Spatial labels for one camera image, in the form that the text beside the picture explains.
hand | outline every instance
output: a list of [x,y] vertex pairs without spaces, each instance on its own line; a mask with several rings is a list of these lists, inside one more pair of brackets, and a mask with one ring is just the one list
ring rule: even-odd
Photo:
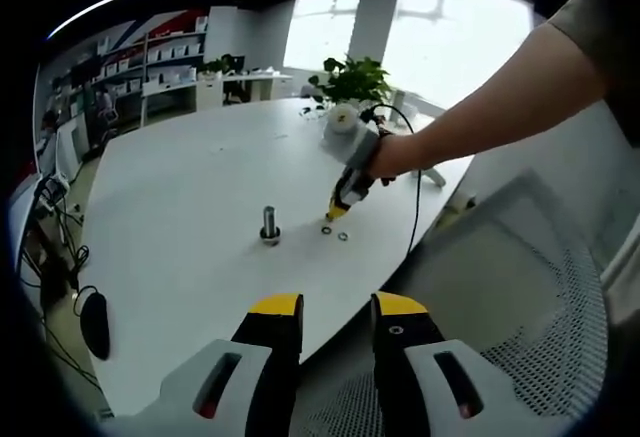
[[373,179],[391,179],[405,172],[407,140],[410,136],[389,135],[380,140],[380,149],[374,156],[367,173]]

metal bolt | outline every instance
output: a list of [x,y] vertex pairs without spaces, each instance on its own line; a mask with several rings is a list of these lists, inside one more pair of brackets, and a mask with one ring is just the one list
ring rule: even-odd
[[267,205],[262,211],[264,235],[270,239],[276,235],[276,209]]

bright window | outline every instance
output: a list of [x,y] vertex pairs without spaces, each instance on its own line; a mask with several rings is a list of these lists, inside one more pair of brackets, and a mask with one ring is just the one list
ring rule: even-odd
[[383,67],[389,82],[443,109],[484,83],[533,28],[522,0],[398,0]]
[[360,0],[296,0],[284,66],[322,70],[328,57],[349,51]]

